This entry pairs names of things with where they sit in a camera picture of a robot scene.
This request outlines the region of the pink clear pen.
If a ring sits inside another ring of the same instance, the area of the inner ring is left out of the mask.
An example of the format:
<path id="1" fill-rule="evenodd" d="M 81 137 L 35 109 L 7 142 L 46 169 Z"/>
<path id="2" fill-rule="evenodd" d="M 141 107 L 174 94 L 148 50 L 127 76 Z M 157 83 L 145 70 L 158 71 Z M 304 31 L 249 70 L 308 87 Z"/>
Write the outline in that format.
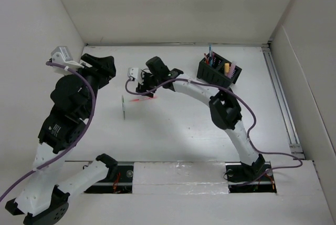
<path id="1" fill-rule="evenodd" d="M 154 97 L 143 97 L 143 98 L 136 98 L 136 99 L 131 99 L 129 102 L 139 102 L 139 101 L 146 101 L 146 100 L 152 100 L 152 99 L 157 99 L 156 96 Z"/>

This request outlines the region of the green clear pen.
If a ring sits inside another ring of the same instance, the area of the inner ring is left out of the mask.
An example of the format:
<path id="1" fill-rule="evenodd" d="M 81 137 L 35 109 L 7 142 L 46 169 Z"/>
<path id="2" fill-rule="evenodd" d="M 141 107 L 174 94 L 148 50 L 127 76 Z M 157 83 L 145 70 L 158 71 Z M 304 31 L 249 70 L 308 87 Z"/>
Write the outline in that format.
<path id="1" fill-rule="evenodd" d="M 121 96 L 121 102 L 122 102 L 122 112 L 123 112 L 123 119 L 125 120 L 125 98 L 124 95 Z"/>

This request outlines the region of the red clear pen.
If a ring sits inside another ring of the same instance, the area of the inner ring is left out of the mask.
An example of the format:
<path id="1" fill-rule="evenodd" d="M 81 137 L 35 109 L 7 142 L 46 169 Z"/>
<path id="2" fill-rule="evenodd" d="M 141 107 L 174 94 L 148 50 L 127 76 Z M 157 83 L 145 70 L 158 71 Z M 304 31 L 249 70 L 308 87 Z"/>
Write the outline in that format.
<path id="1" fill-rule="evenodd" d="M 208 57 L 208 55 L 207 55 L 207 54 L 204 54 L 204 58 L 205 58 L 205 63 L 206 63 L 207 65 L 209 65 L 209 57 Z"/>

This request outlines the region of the blue clear pen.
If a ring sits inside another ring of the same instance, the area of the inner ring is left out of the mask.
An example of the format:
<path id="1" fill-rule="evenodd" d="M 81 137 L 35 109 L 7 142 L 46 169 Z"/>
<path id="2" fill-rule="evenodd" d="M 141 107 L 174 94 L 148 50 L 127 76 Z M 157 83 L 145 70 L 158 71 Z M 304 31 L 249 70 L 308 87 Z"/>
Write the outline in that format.
<path id="1" fill-rule="evenodd" d="M 209 63 L 210 66 L 213 65 L 213 51 L 212 51 L 212 45 L 211 44 L 209 44 L 208 63 Z"/>

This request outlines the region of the orange highlighter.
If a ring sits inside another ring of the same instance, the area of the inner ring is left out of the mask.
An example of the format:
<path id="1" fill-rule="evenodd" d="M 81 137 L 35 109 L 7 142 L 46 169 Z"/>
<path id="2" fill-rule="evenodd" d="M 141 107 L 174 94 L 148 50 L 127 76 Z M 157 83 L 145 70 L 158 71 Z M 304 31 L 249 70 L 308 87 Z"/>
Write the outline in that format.
<path id="1" fill-rule="evenodd" d="M 225 63 L 225 65 L 224 65 L 224 73 L 225 73 L 225 75 L 228 75 L 229 70 L 230 70 L 230 63 Z"/>

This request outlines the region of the purple highlighter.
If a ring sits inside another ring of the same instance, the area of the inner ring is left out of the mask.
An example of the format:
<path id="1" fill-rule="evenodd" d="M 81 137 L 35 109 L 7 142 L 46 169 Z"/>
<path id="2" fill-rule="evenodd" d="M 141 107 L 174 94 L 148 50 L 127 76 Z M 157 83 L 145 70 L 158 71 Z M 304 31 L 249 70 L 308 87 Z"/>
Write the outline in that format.
<path id="1" fill-rule="evenodd" d="M 228 78 L 232 78 L 233 77 L 235 68 L 236 68 L 236 63 L 232 62 L 231 65 L 230 65 L 230 68 L 229 68 L 229 72 L 227 74 Z"/>

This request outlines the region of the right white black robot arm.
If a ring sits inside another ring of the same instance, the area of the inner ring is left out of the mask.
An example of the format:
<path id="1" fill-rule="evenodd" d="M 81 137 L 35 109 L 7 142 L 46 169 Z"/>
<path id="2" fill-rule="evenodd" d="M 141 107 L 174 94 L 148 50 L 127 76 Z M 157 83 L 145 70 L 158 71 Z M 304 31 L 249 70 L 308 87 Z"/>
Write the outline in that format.
<path id="1" fill-rule="evenodd" d="M 170 70 L 155 56 L 146 62 L 148 72 L 130 68 L 128 76 L 138 82 L 136 92 L 153 97 L 155 88 L 188 95 L 209 107 L 212 122 L 225 131 L 236 148 L 243 170 L 244 180 L 254 180 L 261 175 L 265 160 L 251 145 L 242 122 L 241 106 L 231 89 L 223 91 L 209 84 L 192 79 L 179 69 Z"/>

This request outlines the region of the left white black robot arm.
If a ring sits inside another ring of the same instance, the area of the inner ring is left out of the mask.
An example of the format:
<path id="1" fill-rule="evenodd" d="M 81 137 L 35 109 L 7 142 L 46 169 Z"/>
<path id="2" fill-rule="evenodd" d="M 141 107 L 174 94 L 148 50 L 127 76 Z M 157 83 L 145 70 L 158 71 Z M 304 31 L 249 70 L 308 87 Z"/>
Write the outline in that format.
<path id="1" fill-rule="evenodd" d="M 50 97 L 54 103 L 38 135 L 32 170 L 24 175 L 27 184 L 6 210 L 24 216 L 24 224 L 56 224 L 65 215 L 70 201 L 95 183 L 117 176 L 118 163 L 107 154 L 64 182 L 59 173 L 69 153 L 92 122 L 98 90 L 116 75 L 114 58 L 84 54 L 81 62 L 52 57 L 47 65 L 64 73 Z"/>

